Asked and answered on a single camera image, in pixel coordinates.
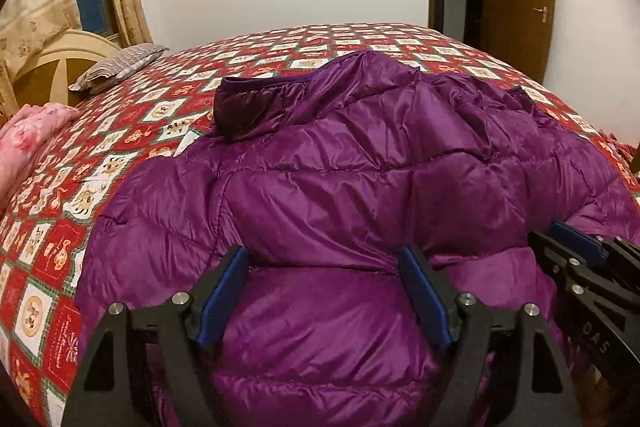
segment metal screw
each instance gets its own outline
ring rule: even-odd
[[[174,296],[171,298],[171,302],[178,306],[186,304],[189,302],[189,294],[187,292],[174,293]]]
[[[124,304],[122,304],[121,302],[114,302],[113,304],[111,304],[111,306],[109,306],[109,313],[111,315],[120,315],[123,310]]]
[[[476,299],[476,296],[469,292],[461,293],[458,296],[458,300],[464,306],[473,306],[474,304],[476,304],[476,302],[478,302],[478,299]]]
[[[524,305],[524,312],[527,315],[531,315],[532,317],[535,317],[536,315],[540,315],[540,308],[538,308],[538,306],[533,304],[533,302],[530,302]]]

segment purple fabric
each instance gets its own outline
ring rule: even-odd
[[[553,219],[639,241],[622,180],[519,88],[362,51],[297,77],[225,79],[215,127],[129,174],[91,233],[82,346],[107,306],[189,289],[235,243],[255,266],[210,364],[234,427],[404,425],[442,360],[395,253],[413,243],[486,304],[554,284],[527,248]],[[166,425],[177,426],[157,378]]]

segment red patterned bedspread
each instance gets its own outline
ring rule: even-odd
[[[95,216],[126,173],[152,156],[180,154],[199,137],[223,76],[297,74],[359,49],[425,72],[522,86],[539,107],[591,140],[631,192],[640,192],[617,153],[562,100],[503,62],[426,28],[305,26],[165,57],[81,106],[79,120],[55,139],[0,223],[0,360],[41,423],[60,425],[78,364],[81,319],[73,298],[84,249]]]

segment blue gripper pad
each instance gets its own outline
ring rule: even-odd
[[[249,273],[249,262],[249,251],[239,247],[235,253],[230,251],[219,267],[214,270],[212,275],[218,275],[219,279],[199,314],[200,329],[194,338],[198,346],[204,348],[222,340],[226,323],[238,302],[240,291]],[[223,270],[222,274],[215,274],[218,270]]]
[[[602,247],[597,239],[589,237],[565,223],[554,221],[546,235],[584,258],[589,268],[603,267],[607,263],[609,252]]]
[[[414,305],[414,310],[418,315],[418,322],[422,333],[432,343],[440,347],[449,347],[458,338],[451,335],[449,328],[450,310],[447,310],[436,287],[431,283],[430,278],[425,274],[423,267],[420,267],[416,255],[420,255],[410,247],[404,247],[400,253],[398,270],[404,283],[404,287],[409,298]]]

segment door handle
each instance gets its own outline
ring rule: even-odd
[[[534,8],[534,10],[536,12],[542,12],[542,22],[546,22],[546,14],[547,14],[546,6],[543,8]]]

